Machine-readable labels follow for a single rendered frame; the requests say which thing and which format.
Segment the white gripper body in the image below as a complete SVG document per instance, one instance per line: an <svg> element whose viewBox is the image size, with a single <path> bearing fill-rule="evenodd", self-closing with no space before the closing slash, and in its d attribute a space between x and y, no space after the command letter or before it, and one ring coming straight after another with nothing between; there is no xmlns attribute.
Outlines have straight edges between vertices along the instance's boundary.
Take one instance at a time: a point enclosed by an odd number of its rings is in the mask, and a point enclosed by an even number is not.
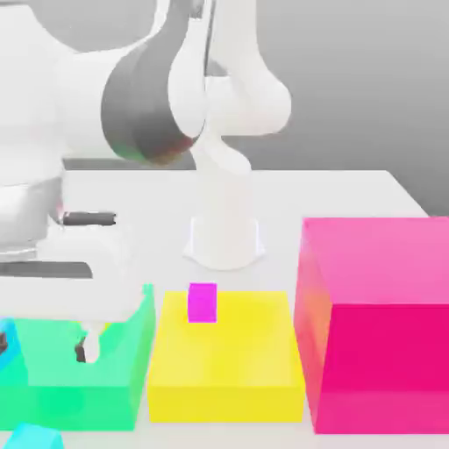
<svg viewBox="0 0 449 449"><path fill-rule="evenodd" d="M28 254L0 254L0 316L124 322L141 302L126 229L49 228Z"/></svg>

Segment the small cyan cube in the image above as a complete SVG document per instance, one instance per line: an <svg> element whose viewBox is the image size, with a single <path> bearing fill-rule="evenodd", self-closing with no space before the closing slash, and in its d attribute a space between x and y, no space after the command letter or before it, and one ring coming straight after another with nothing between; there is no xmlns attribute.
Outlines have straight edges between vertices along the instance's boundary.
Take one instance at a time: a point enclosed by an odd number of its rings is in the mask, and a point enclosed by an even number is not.
<svg viewBox="0 0 449 449"><path fill-rule="evenodd" d="M4 369L19 354L18 335L13 320L0 317L0 332L5 331L7 334L8 348L0 355L0 370Z"/></svg>
<svg viewBox="0 0 449 449"><path fill-rule="evenodd" d="M20 424L2 449L64 449L61 433L36 424Z"/></svg>

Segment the small magenta cube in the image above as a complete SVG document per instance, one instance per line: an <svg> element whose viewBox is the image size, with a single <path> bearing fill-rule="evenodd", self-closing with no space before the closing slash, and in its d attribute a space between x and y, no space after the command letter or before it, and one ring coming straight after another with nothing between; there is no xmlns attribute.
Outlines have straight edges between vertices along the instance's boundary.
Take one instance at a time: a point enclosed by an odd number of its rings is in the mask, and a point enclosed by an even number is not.
<svg viewBox="0 0 449 449"><path fill-rule="evenodd" d="M212 282L190 283L187 311L190 323L216 323L217 284Z"/></svg>

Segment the large green box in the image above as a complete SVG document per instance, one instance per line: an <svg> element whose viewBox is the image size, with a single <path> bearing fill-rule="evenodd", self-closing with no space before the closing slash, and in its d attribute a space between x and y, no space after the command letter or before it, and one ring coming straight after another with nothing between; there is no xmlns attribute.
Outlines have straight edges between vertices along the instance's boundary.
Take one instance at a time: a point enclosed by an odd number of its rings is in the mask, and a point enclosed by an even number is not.
<svg viewBox="0 0 449 449"><path fill-rule="evenodd" d="M20 343L8 364L0 359L0 431L20 423L61 431L131 431L139 411L155 329L153 287L124 323L100 336L93 364L77 360L85 333L76 322L17 319Z"/></svg>

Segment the large yellow box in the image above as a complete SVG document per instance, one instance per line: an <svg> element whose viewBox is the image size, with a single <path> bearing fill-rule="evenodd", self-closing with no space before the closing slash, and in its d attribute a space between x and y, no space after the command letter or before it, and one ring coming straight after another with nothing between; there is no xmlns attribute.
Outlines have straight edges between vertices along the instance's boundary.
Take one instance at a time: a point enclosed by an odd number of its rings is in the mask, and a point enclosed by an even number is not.
<svg viewBox="0 0 449 449"><path fill-rule="evenodd" d="M150 359L153 423L299 423L305 384L281 291L221 291L217 322L191 324L168 292Z"/></svg>

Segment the large pink box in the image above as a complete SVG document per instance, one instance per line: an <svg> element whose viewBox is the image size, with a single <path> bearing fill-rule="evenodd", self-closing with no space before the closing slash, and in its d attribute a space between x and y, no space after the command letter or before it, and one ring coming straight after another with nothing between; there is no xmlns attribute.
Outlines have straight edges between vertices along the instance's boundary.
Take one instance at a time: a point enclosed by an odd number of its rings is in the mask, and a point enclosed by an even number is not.
<svg viewBox="0 0 449 449"><path fill-rule="evenodd" d="M294 314L318 434L449 434L449 217L303 221Z"/></svg>

